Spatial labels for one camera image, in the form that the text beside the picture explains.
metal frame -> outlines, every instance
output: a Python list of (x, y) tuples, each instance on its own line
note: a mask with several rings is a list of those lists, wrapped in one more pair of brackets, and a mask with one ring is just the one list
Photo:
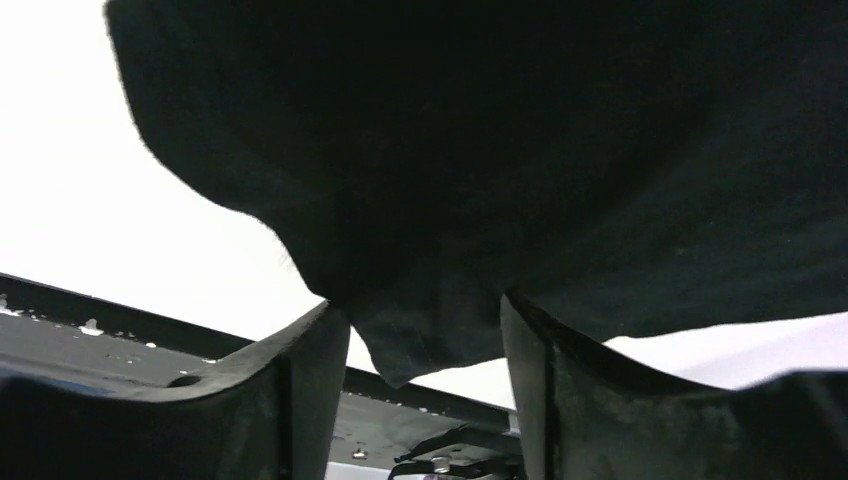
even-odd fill
[(317, 479), (328, 461), (389, 478), (848, 473), (848, 374), (707, 387), (570, 330), (520, 292), (501, 319), (517, 415), (345, 368), (350, 329), (326, 303), (249, 342), (12, 277), (0, 293), (3, 441), (32, 453), (2, 450), (4, 478)]

black cloth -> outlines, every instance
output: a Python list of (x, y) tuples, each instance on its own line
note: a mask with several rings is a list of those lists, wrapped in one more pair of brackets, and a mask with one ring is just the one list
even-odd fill
[(598, 341), (848, 310), (846, 12), (107, 6), (150, 150), (277, 232), (393, 385), (501, 357), (510, 287)]

hole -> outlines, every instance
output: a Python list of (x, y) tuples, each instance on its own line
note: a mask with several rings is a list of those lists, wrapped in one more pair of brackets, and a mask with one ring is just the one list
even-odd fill
[(171, 380), (171, 383), (168, 384), (168, 388), (188, 387), (200, 383), (201, 380), (203, 380), (203, 377), (199, 375), (184, 375)]

black fabric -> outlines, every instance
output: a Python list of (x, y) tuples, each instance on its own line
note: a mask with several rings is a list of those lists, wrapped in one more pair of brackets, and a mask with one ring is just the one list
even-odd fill
[(400, 385), (501, 357), (508, 287), (598, 341), (848, 310), (843, 4), (107, 17), (151, 151), (274, 229)]

white surface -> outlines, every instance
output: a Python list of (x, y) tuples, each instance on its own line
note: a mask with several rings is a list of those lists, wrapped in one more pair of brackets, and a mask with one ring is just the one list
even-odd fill
[[(0, 271), (251, 339), (279, 330), (320, 299), (272, 232), (202, 199), (144, 148), (101, 8), (101, 0), (0, 4)], [(661, 370), (736, 388), (793, 367), (844, 368), (845, 319), (610, 345)], [(374, 371), (356, 336), (348, 365)], [(415, 383), (513, 405), (503, 361)]]

